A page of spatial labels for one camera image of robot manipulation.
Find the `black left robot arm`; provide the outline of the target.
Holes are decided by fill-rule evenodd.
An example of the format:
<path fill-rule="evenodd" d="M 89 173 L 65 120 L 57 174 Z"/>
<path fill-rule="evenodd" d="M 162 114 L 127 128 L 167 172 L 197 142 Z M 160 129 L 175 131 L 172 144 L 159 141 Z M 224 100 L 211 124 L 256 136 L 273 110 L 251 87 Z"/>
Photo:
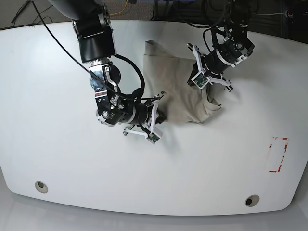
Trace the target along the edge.
<path fill-rule="evenodd" d="M 255 46 L 247 35 L 252 13 L 247 0 L 229 0 L 218 21 L 203 27 L 203 40 L 209 54 L 201 53 L 196 45 L 187 44 L 196 59 L 187 81 L 189 86 L 204 89 L 208 85 L 220 84 L 229 92 L 233 90 L 231 81 L 223 74 L 253 52 Z"/>

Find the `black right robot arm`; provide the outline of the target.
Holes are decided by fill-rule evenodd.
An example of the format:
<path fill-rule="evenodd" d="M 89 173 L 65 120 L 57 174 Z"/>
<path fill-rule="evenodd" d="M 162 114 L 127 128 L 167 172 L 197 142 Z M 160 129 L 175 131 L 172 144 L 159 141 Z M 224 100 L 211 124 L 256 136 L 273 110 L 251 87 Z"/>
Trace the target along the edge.
<path fill-rule="evenodd" d="M 141 135 L 156 143 L 162 138 L 162 132 L 156 125 L 165 120 L 165 116 L 158 111 L 164 92 L 151 98 L 143 97 L 143 74 L 130 59 L 116 52 L 107 6 L 95 0 L 52 0 L 50 3 L 72 20 L 79 43 L 79 66 L 90 64 L 86 72 L 90 75 L 90 85 L 95 92 L 98 121 L 110 127 L 126 124 L 124 135 Z M 131 94 L 121 92 L 121 73 L 110 60 L 112 57 L 130 64 L 139 76 L 141 86 Z"/>

